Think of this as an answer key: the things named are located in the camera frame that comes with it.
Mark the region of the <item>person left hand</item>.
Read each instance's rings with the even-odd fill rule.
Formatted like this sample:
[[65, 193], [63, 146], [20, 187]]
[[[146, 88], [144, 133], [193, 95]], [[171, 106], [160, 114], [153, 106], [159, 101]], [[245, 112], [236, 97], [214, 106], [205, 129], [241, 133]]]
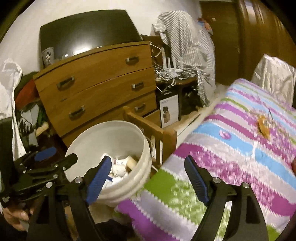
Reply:
[[27, 231], [29, 227], [29, 216], [33, 214], [35, 205], [25, 203], [12, 204], [3, 209], [5, 220], [18, 231]]

